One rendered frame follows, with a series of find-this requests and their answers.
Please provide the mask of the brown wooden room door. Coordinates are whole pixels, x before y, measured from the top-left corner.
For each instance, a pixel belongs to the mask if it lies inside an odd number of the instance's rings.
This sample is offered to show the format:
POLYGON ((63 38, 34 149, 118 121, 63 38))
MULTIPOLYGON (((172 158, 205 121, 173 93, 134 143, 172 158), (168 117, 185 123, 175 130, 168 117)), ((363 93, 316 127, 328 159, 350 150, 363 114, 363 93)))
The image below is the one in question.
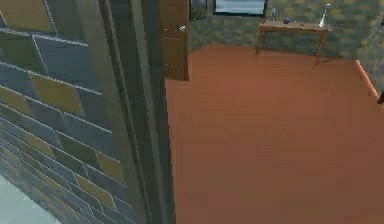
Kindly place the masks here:
POLYGON ((189 0, 160 0, 160 27, 163 65, 168 79, 188 81, 189 0), (179 27, 186 26, 186 32, 179 27))

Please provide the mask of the black framed window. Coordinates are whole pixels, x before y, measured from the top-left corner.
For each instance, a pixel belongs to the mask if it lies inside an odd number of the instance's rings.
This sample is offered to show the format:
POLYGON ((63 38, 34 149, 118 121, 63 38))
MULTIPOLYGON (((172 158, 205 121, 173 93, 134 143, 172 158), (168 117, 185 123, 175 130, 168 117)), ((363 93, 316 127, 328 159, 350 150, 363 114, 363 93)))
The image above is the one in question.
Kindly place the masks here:
POLYGON ((267 6, 268 0, 214 0, 214 13, 264 16, 267 6))

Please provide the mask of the brown wooden table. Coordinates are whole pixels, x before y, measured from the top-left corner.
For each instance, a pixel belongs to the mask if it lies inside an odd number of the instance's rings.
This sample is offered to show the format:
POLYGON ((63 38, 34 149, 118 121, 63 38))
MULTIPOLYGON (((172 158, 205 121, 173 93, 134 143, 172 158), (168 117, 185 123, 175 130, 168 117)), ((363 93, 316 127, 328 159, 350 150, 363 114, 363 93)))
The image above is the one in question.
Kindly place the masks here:
POLYGON ((320 39, 317 44, 315 53, 315 64, 320 63, 322 56, 322 48, 327 35, 332 31, 329 24, 320 26, 312 22, 289 22, 285 24, 283 21, 264 21, 258 27, 258 40, 255 46, 256 54, 259 54, 265 46, 266 34, 268 32, 289 32, 300 34, 315 34, 319 35, 320 39))

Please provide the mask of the white bottle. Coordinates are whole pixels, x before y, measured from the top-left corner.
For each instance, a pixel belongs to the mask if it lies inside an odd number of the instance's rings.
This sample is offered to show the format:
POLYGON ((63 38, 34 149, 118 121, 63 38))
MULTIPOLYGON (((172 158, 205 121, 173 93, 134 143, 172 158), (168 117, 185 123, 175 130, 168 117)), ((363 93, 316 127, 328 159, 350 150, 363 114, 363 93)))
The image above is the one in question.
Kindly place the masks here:
POLYGON ((320 22, 319 22, 319 24, 318 24, 318 26, 319 26, 320 28, 323 28, 324 25, 325 25, 326 14, 327 14, 327 11, 330 9, 330 7, 331 7, 331 4, 330 4, 330 3, 327 3, 327 4, 325 5, 325 7, 324 7, 324 11, 323 11, 321 20, 320 20, 320 22))

